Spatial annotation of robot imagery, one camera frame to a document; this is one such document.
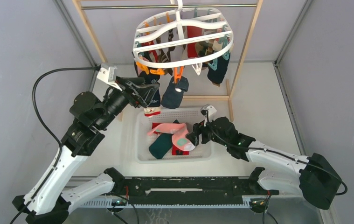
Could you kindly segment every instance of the gray floor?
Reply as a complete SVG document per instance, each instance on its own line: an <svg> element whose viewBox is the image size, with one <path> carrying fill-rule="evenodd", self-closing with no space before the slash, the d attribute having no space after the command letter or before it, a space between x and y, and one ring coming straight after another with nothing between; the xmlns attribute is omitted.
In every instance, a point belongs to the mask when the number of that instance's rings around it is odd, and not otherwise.
<svg viewBox="0 0 354 224"><path fill-rule="evenodd" d="M262 214L249 209L139 209L141 224L261 224ZM303 199L272 198L269 212L279 224L323 224L319 210ZM137 219L133 209L118 213L127 223L135 224ZM64 224L121 224L105 208L77 209ZM275 224L265 217L266 224Z"/></svg>

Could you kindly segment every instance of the white laundry basket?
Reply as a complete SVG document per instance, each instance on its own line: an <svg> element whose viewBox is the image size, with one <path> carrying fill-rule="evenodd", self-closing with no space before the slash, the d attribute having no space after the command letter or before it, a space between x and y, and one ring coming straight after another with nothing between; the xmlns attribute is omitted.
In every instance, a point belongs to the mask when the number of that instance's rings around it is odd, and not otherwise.
<svg viewBox="0 0 354 224"><path fill-rule="evenodd" d="M209 160L214 152L214 143L208 142L205 145L198 145L194 150L189 152L189 155L172 155L171 149L166 155L158 160L150 152L149 146L156 140L155 134L148 136L147 132L152 129L152 123L173 123L178 120L180 123L188 123L189 131L193 124L204 120L200 113L200 108L178 108L174 110L162 109L161 114L145 117L144 112L137 115L135 124L134 148L136 159L139 163L169 163L169 162L188 162L188 161L203 161Z"/></svg>

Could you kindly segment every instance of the dark green sock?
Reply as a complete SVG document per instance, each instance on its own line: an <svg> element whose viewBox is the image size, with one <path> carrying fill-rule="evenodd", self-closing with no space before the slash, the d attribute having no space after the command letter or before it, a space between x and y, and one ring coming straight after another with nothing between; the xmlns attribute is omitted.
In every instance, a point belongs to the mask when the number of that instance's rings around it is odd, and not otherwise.
<svg viewBox="0 0 354 224"><path fill-rule="evenodd" d="M160 134L159 137L149 146L149 152L156 159L162 159L163 156L165 156L165 154L173 147L172 136L173 134Z"/></svg>

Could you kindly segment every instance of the white tabletop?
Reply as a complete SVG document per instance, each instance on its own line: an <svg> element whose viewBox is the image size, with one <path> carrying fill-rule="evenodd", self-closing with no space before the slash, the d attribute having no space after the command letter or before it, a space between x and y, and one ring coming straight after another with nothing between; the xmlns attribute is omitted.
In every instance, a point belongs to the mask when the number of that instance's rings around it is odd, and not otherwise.
<svg viewBox="0 0 354 224"><path fill-rule="evenodd" d="M236 63L229 64L227 77L231 81L236 67ZM134 77L133 65L119 66L118 76ZM212 85L206 71L197 76L193 70L188 70L184 76L189 80L187 95L226 95L224 85ZM161 92L170 78L167 75L160 79ZM97 81L93 92L102 99L106 88L106 84ZM216 107L217 117L229 116L227 101L184 101L181 106L202 107L205 104ZM103 141L74 176L97 176L110 167L115 167L124 176L249 176L256 167L231 157L221 145L215 146L214 155L208 161L140 164L135 159L131 134L141 110L127 106L122 122L114 120L108 126ZM272 63L244 64L233 98L233 110L233 123L239 132L274 148L300 153Z"/></svg>

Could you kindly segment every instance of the pink sock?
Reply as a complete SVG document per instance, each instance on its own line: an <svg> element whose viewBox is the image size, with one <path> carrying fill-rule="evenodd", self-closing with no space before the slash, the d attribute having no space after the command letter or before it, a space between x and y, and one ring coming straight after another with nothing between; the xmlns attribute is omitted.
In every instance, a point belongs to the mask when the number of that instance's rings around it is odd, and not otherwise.
<svg viewBox="0 0 354 224"><path fill-rule="evenodd" d="M185 137L189 133L186 124L160 124L147 134L151 135L154 132L173 134L173 145L182 151L192 151L195 148L195 146Z"/></svg>

